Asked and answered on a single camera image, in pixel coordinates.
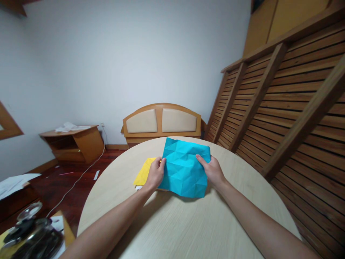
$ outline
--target power cord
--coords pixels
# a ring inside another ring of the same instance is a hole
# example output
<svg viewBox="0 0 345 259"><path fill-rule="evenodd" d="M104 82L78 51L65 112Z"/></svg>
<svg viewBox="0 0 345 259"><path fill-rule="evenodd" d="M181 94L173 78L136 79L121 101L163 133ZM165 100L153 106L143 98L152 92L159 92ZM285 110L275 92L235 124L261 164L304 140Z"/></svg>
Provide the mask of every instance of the power cord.
<svg viewBox="0 0 345 259"><path fill-rule="evenodd" d="M102 128L103 128L103 130L104 130L104 133L105 133L105 139L107 140L107 144L109 144L109 141L108 141L108 136L107 136L107 132L105 131L105 129L104 129L104 124L102 123L101 124L101 126L102 126Z"/></svg>
<svg viewBox="0 0 345 259"><path fill-rule="evenodd" d="M104 148L103 148L103 152L101 154L101 156L91 165L89 166L86 171L84 173L82 173L82 175L79 177L78 180L75 181L75 183L73 184L72 188L69 189L65 195L62 197L61 201L51 210L49 211L49 213L47 214L47 217L46 218L49 218L49 215L52 213L53 210L56 209L57 206L59 206L61 204L61 202L64 200L64 198L66 197L66 195L75 187L76 183L83 177L83 175L90 169L90 167L92 167L94 164L96 164L96 162L102 157L102 155L104 154L104 150L105 150L105 143L104 143Z"/></svg>

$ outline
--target wooden cabinet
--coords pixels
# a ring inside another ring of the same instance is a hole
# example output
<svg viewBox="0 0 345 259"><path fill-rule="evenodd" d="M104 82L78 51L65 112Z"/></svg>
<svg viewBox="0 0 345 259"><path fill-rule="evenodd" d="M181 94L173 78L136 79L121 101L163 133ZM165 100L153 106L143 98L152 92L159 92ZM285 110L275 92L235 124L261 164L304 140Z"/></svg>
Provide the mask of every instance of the wooden cabinet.
<svg viewBox="0 0 345 259"><path fill-rule="evenodd" d="M243 56L325 10L330 0L265 0L250 17Z"/></svg>
<svg viewBox="0 0 345 259"><path fill-rule="evenodd" d="M90 129L40 134L59 161L89 164L103 152L104 144L97 125Z"/></svg>

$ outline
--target left hand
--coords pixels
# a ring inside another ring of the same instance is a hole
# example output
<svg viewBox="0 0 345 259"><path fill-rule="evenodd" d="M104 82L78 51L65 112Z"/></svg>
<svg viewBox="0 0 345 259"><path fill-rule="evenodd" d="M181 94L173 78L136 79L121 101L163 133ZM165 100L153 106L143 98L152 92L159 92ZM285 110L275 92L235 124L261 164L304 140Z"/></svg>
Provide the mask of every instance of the left hand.
<svg viewBox="0 0 345 259"><path fill-rule="evenodd" d="M150 171L144 186L156 190L161 184L164 176L164 167L165 167L166 158L161 156L157 157L151 164Z"/></svg>

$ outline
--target crumpled blue paper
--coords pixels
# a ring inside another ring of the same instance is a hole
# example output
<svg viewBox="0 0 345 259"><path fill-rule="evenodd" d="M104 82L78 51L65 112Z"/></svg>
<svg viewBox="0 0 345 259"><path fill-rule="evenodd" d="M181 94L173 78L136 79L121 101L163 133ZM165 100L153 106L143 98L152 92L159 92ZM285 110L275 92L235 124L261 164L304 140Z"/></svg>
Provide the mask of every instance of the crumpled blue paper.
<svg viewBox="0 0 345 259"><path fill-rule="evenodd" d="M164 177L159 189L172 191L188 198L203 198L207 175L196 154L211 161L209 146L166 138L163 158L166 158Z"/></svg>

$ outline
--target right hand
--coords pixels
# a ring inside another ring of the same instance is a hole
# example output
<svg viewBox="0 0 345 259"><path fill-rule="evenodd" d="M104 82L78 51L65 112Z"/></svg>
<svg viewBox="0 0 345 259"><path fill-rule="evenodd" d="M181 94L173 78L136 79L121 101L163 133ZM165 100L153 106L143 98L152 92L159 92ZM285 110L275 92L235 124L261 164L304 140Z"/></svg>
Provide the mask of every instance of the right hand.
<svg viewBox="0 0 345 259"><path fill-rule="evenodd" d="M199 154L196 155L199 163L204 167L207 178L212 182L216 189L219 189L227 182L218 160L211 156L211 161L207 163Z"/></svg>

